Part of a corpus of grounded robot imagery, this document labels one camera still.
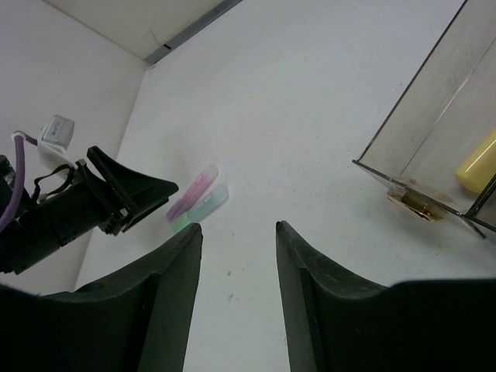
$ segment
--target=table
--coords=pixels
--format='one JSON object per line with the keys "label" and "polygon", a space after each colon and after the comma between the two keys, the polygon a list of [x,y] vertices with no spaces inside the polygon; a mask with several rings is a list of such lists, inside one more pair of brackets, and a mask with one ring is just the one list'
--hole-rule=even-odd
{"label": "table", "polygon": [[[230,191],[202,223],[184,370],[289,370],[278,220],[381,284],[493,275],[493,246],[399,215],[351,164],[461,3],[246,0],[146,73],[117,161],[182,191],[218,161]],[[171,205],[121,236],[95,231],[78,285],[167,240]]]}

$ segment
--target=yellow object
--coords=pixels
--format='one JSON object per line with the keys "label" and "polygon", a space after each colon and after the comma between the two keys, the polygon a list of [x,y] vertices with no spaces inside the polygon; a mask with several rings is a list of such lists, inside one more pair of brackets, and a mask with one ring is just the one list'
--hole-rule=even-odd
{"label": "yellow object", "polygon": [[456,170],[456,178],[468,190],[480,194],[496,174],[496,129]]}

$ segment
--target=white table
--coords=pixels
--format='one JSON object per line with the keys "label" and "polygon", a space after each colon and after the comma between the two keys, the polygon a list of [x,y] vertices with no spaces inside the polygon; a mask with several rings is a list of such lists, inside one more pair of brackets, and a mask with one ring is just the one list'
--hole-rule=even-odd
{"label": "white table", "polygon": [[[202,224],[186,371],[289,369],[277,220],[381,284],[496,271],[494,246],[398,221],[351,164],[461,2],[246,0],[148,71],[117,160],[182,191],[217,160],[231,193]],[[168,206],[121,236],[96,231],[79,285],[167,240]]]}

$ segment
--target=acrylic box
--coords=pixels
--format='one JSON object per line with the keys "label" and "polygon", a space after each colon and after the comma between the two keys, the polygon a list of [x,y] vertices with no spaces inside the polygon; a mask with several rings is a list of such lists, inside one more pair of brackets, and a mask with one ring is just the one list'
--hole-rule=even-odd
{"label": "acrylic box", "polygon": [[[464,2],[354,161],[387,185],[395,204],[429,221],[457,220],[489,237],[496,232],[496,180],[490,177],[473,192],[455,174],[470,156],[478,158],[474,151],[496,130],[495,37],[496,1]],[[496,153],[481,169],[494,176]]]}

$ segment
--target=pink marker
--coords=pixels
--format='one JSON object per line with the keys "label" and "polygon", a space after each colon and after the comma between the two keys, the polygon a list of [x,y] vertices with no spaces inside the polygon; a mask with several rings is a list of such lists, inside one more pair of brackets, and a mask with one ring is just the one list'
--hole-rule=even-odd
{"label": "pink marker", "polygon": [[170,207],[169,212],[167,212],[167,220],[172,222],[184,212],[191,209],[191,207],[202,197],[208,186],[212,184],[218,174],[219,169],[217,169],[215,164],[208,165],[196,178],[195,182],[193,182],[186,193]]}

